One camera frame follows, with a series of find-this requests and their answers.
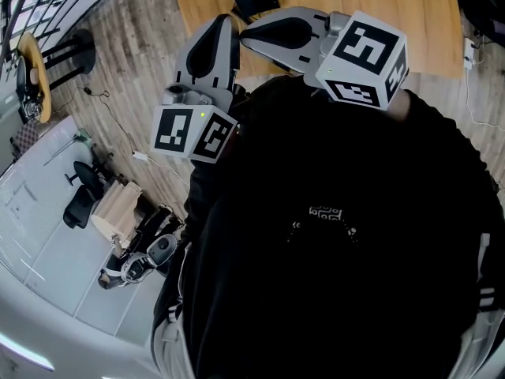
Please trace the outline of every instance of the wooden table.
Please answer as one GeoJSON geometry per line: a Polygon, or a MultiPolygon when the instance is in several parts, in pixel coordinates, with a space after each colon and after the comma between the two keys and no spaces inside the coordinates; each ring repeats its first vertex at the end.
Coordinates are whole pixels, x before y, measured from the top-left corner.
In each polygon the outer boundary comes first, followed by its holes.
{"type": "MultiPolygon", "coordinates": [[[[207,20],[230,12],[234,0],[178,0],[178,3],[186,30],[192,35],[207,20]]],[[[410,71],[462,76],[462,28],[457,0],[279,0],[279,3],[281,7],[306,6],[349,15],[359,9],[407,34],[410,71]]],[[[281,72],[265,59],[241,49],[239,78],[281,72]]]]}

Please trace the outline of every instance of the cable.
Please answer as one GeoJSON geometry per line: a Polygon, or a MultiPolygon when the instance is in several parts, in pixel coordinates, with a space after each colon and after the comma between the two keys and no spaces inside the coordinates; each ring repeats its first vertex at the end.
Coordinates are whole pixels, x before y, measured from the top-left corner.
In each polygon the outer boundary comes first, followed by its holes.
{"type": "Polygon", "coordinates": [[[107,110],[109,111],[109,114],[112,117],[112,119],[116,121],[116,123],[118,124],[118,126],[125,133],[126,139],[128,139],[129,149],[132,151],[132,154],[133,154],[134,153],[133,144],[132,144],[132,140],[129,138],[128,132],[125,131],[125,128],[122,127],[122,125],[119,123],[119,121],[116,119],[116,117],[114,117],[112,115],[112,111],[110,110],[110,107],[107,105],[107,103],[105,103],[102,100],[102,97],[109,98],[110,97],[110,93],[107,90],[104,90],[102,94],[100,94],[99,96],[94,96],[94,97],[99,97],[100,103],[102,103],[103,105],[105,105],[107,107],[107,110]]]}
{"type": "Polygon", "coordinates": [[[107,105],[107,103],[105,103],[103,100],[102,100],[102,97],[106,97],[106,98],[110,98],[110,93],[107,91],[107,90],[103,90],[102,93],[100,94],[93,94],[93,92],[91,91],[90,88],[88,87],[75,87],[75,89],[73,90],[73,94],[72,94],[72,98],[70,99],[69,102],[67,103],[64,103],[61,107],[59,107],[59,109],[55,112],[53,112],[53,114],[57,114],[58,112],[60,112],[65,106],[69,105],[70,103],[72,103],[73,99],[75,98],[75,95],[76,95],[76,91],[77,90],[82,90],[83,92],[85,92],[88,96],[91,96],[91,97],[98,97],[98,99],[100,100],[100,103],[102,103],[103,105],[105,105],[105,107],[107,108],[107,110],[109,111],[109,114],[110,116],[112,117],[112,119],[118,124],[118,126],[121,128],[121,130],[124,132],[125,136],[126,136],[126,139],[128,139],[128,143],[129,143],[129,148],[130,150],[132,151],[132,154],[133,154],[133,144],[132,144],[132,141],[131,139],[129,138],[129,134],[128,132],[125,131],[125,128],[122,127],[122,125],[119,123],[119,121],[116,119],[116,117],[114,117],[112,115],[112,111],[110,110],[110,107],[107,105]]]}
{"type": "Polygon", "coordinates": [[[73,90],[73,94],[72,94],[72,98],[70,99],[69,102],[67,103],[64,103],[61,107],[58,108],[57,111],[53,111],[52,114],[57,114],[58,112],[60,112],[64,107],[66,107],[67,105],[69,105],[70,103],[72,103],[74,97],[76,96],[76,91],[77,90],[83,90],[84,91],[84,88],[83,87],[75,87],[75,89],[73,90]]]}
{"type": "Polygon", "coordinates": [[[481,49],[481,46],[482,46],[482,45],[489,45],[490,43],[496,43],[496,42],[495,42],[495,41],[481,42],[481,43],[479,43],[479,45],[478,45],[478,46],[473,45],[473,48],[474,48],[474,49],[481,49]]]}
{"type": "Polygon", "coordinates": [[[491,128],[498,128],[499,130],[501,130],[502,132],[505,132],[505,129],[502,129],[500,128],[498,125],[492,125],[490,123],[487,123],[487,122],[479,122],[479,121],[476,121],[475,119],[473,119],[473,113],[472,113],[472,110],[470,109],[470,105],[468,104],[468,101],[469,101],[469,87],[468,87],[468,78],[469,78],[469,72],[468,72],[468,69],[466,69],[466,107],[468,108],[468,112],[470,113],[470,117],[472,118],[472,122],[476,125],[486,125],[486,126],[489,126],[491,128]]]}
{"type": "Polygon", "coordinates": [[[482,37],[482,42],[481,45],[479,45],[478,49],[481,49],[482,47],[482,60],[480,62],[475,62],[476,65],[480,65],[481,63],[484,63],[484,59],[486,56],[485,48],[486,48],[486,43],[484,41],[484,36],[482,37]]]}
{"type": "Polygon", "coordinates": [[[170,169],[171,169],[171,170],[175,173],[175,175],[177,175],[177,176],[179,177],[179,179],[180,179],[182,182],[184,182],[187,186],[189,186],[189,184],[188,184],[186,181],[184,181],[184,180],[182,179],[182,177],[181,177],[181,176],[180,176],[180,175],[176,172],[176,170],[174,170],[174,169],[173,169],[171,166],[169,166],[168,164],[160,164],[160,163],[156,162],[154,159],[152,159],[152,158],[151,158],[151,157],[149,157],[149,156],[148,156],[148,159],[149,159],[149,160],[151,160],[151,161],[152,161],[154,164],[156,164],[157,166],[160,166],[160,167],[168,167],[168,168],[170,168],[170,169]]]}

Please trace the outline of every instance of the railing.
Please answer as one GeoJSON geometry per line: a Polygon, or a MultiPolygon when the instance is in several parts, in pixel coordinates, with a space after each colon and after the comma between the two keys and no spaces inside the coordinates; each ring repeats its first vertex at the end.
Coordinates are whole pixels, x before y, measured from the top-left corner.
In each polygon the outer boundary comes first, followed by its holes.
{"type": "Polygon", "coordinates": [[[21,37],[30,31],[41,40],[59,29],[47,29],[51,19],[65,4],[66,0],[1,0],[0,24],[2,49],[0,50],[0,82],[9,79],[17,62],[17,47],[21,37]],[[8,65],[3,77],[4,65],[8,65]]]}

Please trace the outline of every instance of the black sweatshirt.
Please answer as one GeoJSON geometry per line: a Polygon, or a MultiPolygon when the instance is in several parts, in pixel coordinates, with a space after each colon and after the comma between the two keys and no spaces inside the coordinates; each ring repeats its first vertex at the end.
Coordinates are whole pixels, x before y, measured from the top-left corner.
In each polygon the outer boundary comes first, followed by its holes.
{"type": "Polygon", "coordinates": [[[501,220],[486,165],[413,93],[402,123],[313,93],[269,81],[231,155],[195,162],[196,377],[446,377],[477,311],[479,237],[501,220]]]}

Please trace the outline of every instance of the black office chair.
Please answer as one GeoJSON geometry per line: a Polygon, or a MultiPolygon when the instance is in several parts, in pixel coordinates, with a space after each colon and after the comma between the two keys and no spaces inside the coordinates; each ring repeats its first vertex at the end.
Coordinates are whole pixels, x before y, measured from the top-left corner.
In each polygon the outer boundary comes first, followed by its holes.
{"type": "Polygon", "coordinates": [[[76,174],[69,177],[65,174],[67,181],[73,186],[73,180],[79,178],[82,186],[79,187],[75,196],[70,201],[69,205],[65,208],[63,213],[63,221],[65,224],[73,229],[75,226],[85,229],[88,225],[89,216],[92,213],[93,205],[103,198],[105,189],[103,183],[100,181],[99,174],[101,174],[106,181],[114,177],[112,173],[105,169],[105,163],[113,156],[109,153],[105,162],[100,163],[98,157],[92,151],[93,160],[92,167],[81,161],[73,163],[73,168],[76,174]]]}

